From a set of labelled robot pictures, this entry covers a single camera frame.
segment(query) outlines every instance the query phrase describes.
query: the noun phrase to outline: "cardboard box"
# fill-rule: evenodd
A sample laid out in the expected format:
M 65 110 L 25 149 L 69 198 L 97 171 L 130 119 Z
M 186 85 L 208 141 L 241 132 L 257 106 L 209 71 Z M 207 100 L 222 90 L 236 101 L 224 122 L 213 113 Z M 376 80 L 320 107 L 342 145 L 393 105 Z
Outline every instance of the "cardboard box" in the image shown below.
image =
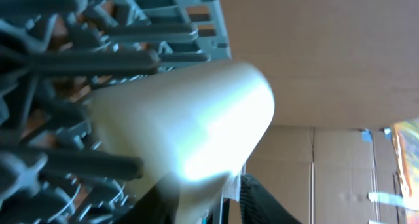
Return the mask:
M 232 56 L 272 86 L 273 124 L 382 128 L 419 115 L 418 0 L 221 0 Z
M 371 191 L 394 193 L 396 169 L 390 140 L 382 132 L 371 135 L 271 126 L 246 170 L 303 224 L 396 224 L 396 208 L 367 199 Z M 239 204 L 230 207 L 229 223 L 241 223 Z

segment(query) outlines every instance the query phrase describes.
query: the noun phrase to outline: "white cylindrical object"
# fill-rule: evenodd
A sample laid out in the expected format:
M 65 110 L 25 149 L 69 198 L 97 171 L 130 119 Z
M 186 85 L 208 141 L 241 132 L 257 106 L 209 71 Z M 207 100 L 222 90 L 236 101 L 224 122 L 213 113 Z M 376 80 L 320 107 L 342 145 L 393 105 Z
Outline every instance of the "white cylindrical object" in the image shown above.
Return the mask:
M 186 197 L 208 191 L 207 201 L 213 202 L 227 179 L 240 171 L 274 113 L 262 73 L 233 61 L 99 90 L 91 106 L 102 149 L 144 161 L 145 176 L 127 184 L 130 192 L 141 198 L 165 174 L 176 173 L 181 182 L 177 223 L 182 224 L 196 222 L 199 212 L 209 208 Z

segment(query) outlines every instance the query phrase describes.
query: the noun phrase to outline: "cardboard wall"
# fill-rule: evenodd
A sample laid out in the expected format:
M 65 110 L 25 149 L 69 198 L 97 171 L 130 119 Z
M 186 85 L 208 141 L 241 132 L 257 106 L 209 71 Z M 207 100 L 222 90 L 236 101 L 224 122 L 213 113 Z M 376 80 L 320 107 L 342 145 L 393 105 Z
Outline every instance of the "cardboard wall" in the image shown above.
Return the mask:
M 234 59 L 257 66 L 274 124 L 382 128 L 419 116 L 419 0 L 221 0 Z
M 301 223 L 396 224 L 394 207 L 367 199 L 394 192 L 391 146 L 382 132 L 271 126 L 246 169 Z M 239 204 L 230 206 L 230 223 L 241 223 Z

